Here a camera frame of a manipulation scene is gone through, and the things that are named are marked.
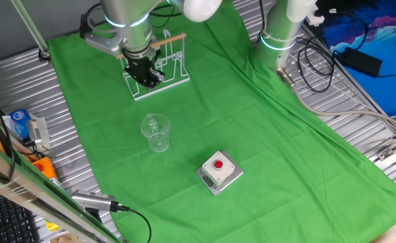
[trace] gray cable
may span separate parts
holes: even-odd
[[[396,120],[388,117],[386,115],[373,112],[373,111],[340,111],[340,112],[324,112],[324,111],[317,111],[315,109],[312,109],[309,105],[305,103],[305,101],[300,97],[299,91],[295,88],[295,86],[292,87],[292,91],[294,92],[295,96],[299,99],[300,103],[309,111],[312,113],[315,113],[316,115],[322,115],[322,116],[338,116],[338,115],[352,115],[352,114],[361,114],[361,115],[372,115],[374,117],[378,117],[381,119],[385,119],[386,121],[390,122],[391,124],[396,126]]]

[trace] red button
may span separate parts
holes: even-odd
[[[223,164],[223,162],[221,162],[221,161],[216,161],[216,162],[214,163],[214,167],[215,167],[216,169],[222,169],[222,166],[224,166],[224,164]]]
[[[37,169],[39,169],[41,172],[43,172],[43,165],[41,165],[41,164],[34,164],[34,166],[36,166]]]

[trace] emergency stop button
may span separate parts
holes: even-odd
[[[217,169],[217,170],[221,170],[223,168],[223,166],[224,166],[224,164],[223,164],[222,161],[216,161],[214,163],[214,168]]]
[[[34,166],[43,173],[43,165],[35,163]]]

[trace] wooden dowel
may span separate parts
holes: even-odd
[[[182,34],[179,34],[179,35],[170,37],[170,38],[166,38],[166,39],[161,40],[161,41],[157,41],[156,43],[150,44],[150,47],[151,47],[151,48],[160,47],[160,46],[162,46],[162,45],[164,45],[164,44],[166,44],[166,43],[170,43],[170,42],[172,42],[172,41],[180,40],[180,39],[183,38],[183,37],[186,37],[186,33],[182,33]],[[117,58],[117,59],[120,59],[120,58],[123,58],[123,57],[124,57],[124,55],[123,55],[123,54],[120,54],[120,55],[118,55],[116,58]]]

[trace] metal frame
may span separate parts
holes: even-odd
[[[172,76],[172,78],[168,78],[168,79],[165,79],[165,77],[164,77],[162,79],[162,83],[155,89],[149,90],[149,89],[142,87],[135,80],[130,79],[130,74],[123,71],[122,75],[123,75],[124,81],[127,83],[128,87],[129,87],[130,94],[132,95],[132,97],[135,101],[144,99],[145,97],[148,97],[150,95],[154,95],[154,94],[161,92],[163,90],[172,88],[174,86],[177,86],[179,84],[187,82],[191,79],[191,77],[189,76],[189,73],[186,70],[186,67],[184,66],[184,59],[186,58],[186,53],[184,52],[184,38],[186,35],[185,35],[185,33],[182,33],[182,35],[183,35],[183,38],[182,38],[181,51],[174,52],[173,48],[172,48],[172,42],[165,43],[165,57],[158,58],[156,61],[155,67],[157,70],[163,71],[164,66],[167,65],[168,62],[174,62],[173,76]],[[164,30],[164,36],[165,36],[165,38],[170,38],[171,34],[168,30]],[[124,70],[124,67],[128,65],[128,60],[125,57],[121,58],[120,55],[118,55],[118,59],[120,60],[120,63],[122,64],[122,69]],[[180,66],[179,67],[180,75],[179,75],[179,77],[176,78],[177,63]],[[136,87],[137,91],[136,92],[132,91],[131,87]]]
[[[309,36],[313,36],[312,32],[306,27],[303,26],[303,31],[309,35]],[[327,52],[331,55],[330,51],[327,49],[327,47],[323,44],[323,43],[318,43],[321,47],[323,47],[323,49],[327,50]],[[313,55],[314,51],[313,50],[308,50],[309,55]],[[295,55],[291,55],[291,57],[293,59],[296,59],[297,54]],[[339,63],[339,61],[335,60],[339,66],[342,67],[342,65]],[[315,60],[314,63],[317,65],[317,68],[322,68],[322,69],[328,69],[328,65],[323,65],[323,63],[319,63],[319,61]],[[308,68],[306,65],[304,65],[303,63],[301,63],[301,65],[306,69],[307,72],[311,72],[310,68]],[[297,68],[297,61],[294,61],[293,63],[288,63],[287,65],[287,70],[290,70],[290,77],[294,80],[300,80],[301,77],[299,75],[299,73],[297,72],[298,68]],[[346,75],[347,79],[340,79],[338,72],[343,71],[343,73]],[[334,74],[334,80],[338,80],[339,82],[342,82],[346,85],[347,88],[350,89],[351,92],[353,92],[354,94],[356,94],[357,98],[360,99],[360,102],[355,100],[354,98],[350,97],[350,99],[355,100],[356,102],[358,102],[359,104],[363,105],[364,108],[367,108],[371,111],[375,111],[375,112],[379,112],[382,114],[386,113],[381,109],[381,107],[374,101],[374,99],[372,99],[370,97],[370,95],[357,83],[357,81],[350,75],[349,72],[347,72],[346,70],[339,70],[337,68],[335,68],[335,74]],[[396,136],[396,127],[393,126],[392,124],[390,124],[387,121],[382,121],[383,124],[388,127],[388,129],[390,129],[390,131],[392,131],[395,136]],[[390,157],[391,155],[394,155],[396,153],[396,141],[391,143],[390,145],[386,146],[385,148],[382,148],[381,150],[378,151],[377,153],[377,157],[382,161],[384,159],[387,159],[388,157]]]
[[[36,24],[34,24],[33,19],[25,8],[21,0],[10,0],[14,5],[17,13],[21,16],[22,21],[27,26],[28,31],[33,36],[34,41],[36,41],[39,49],[44,57],[49,57],[49,47],[45,39],[43,38],[40,31],[37,29]]]
[[[7,177],[10,166],[9,158],[0,152],[0,176]],[[2,196],[68,229],[87,242],[122,242],[51,181],[35,173],[34,168],[26,166],[26,161],[23,165],[16,165],[10,183],[4,185],[0,182]]]

